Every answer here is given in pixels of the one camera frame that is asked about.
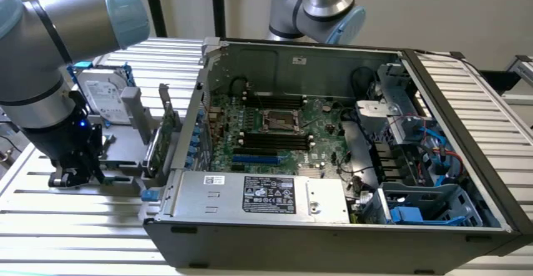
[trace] gray computer chassis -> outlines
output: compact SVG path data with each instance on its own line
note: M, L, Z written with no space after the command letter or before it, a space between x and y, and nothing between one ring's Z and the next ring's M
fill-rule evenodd
M420 56L206 40L144 223L174 267L443 275L532 242Z

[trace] motherboard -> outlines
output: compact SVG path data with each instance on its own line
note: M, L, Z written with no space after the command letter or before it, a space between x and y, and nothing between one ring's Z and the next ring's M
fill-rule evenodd
M337 163L349 161L344 109L305 96L212 96L211 171L339 178Z

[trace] power supply label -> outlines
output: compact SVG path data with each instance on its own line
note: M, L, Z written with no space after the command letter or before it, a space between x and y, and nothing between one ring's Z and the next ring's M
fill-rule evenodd
M243 209L263 214L296 214L293 178L245 176Z

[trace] black pole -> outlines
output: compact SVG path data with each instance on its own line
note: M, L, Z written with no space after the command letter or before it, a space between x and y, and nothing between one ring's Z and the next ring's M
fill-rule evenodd
M164 10L162 8L162 0L148 0L150 12L152 13L154 27L158 37L168 37L166 27Z
M214 0L215 35L226 37L226 6L224 0Z

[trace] sticker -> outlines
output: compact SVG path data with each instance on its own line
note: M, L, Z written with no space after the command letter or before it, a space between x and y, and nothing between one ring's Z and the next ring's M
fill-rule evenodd
M226 176L223 175L207 175L203 178L203 184L219 184L224 185Z
M305 65L308 63L308 59L304 57L293 57L292 58L292 63L295 65Z
M295 198L293 178L244 177L243 209L245 212L296 214Z
M131 119L126 111L120 92L111 82L86 81L88 97L96 104L100 116L112 123L130 124Z

